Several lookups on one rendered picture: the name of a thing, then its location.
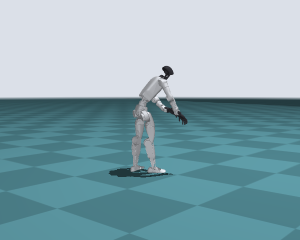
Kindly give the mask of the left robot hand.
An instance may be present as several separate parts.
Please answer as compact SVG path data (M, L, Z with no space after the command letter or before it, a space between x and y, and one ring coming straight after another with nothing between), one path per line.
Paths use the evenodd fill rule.
M175 115L172 108L169 108L169 107L164 107L164 108L167 109L167 113L170 112L171 114ZM175 115L175 116L176 116L176 115ZM177 116L176 116L176 117L177 117Z

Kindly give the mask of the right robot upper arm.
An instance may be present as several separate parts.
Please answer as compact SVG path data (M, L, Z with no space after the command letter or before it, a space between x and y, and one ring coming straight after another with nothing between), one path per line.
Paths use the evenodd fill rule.
M166 79L158 79L158 84L160 87L162 87L163 91L165 92L167 101L168 102L172 101L173 97L171 95L167 80Z

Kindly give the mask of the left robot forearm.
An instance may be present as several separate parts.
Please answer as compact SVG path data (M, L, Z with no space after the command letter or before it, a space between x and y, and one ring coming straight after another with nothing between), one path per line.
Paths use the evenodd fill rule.
M167 112L167 109L164 108L164 107L166 107L166 106L164 106L164 105L162 104L162 102L160 101L160 99L159 99L159 101L156 103L156 106L159 107L162 111Z

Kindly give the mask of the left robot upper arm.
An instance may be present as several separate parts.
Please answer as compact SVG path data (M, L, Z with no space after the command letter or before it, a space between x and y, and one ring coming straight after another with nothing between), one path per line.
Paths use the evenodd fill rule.
M159 101L159 98L157 96L155 96L152 100L153 103L157 103Z

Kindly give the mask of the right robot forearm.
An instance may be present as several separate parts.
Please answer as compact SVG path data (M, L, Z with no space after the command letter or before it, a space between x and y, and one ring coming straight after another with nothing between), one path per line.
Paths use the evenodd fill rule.
M173 97L172 94L171 94L171 96L172 96L172 98L173 98L173 100L170 101L170 105L171 105L171 107L172 107L172 110L174 111L174 114L175 114L175 115L179 115L179 114L178 114L179 108L178 108L178 106L177 106L177 104L176 104L176 101L175 101L175 99L174 99L174 97Z

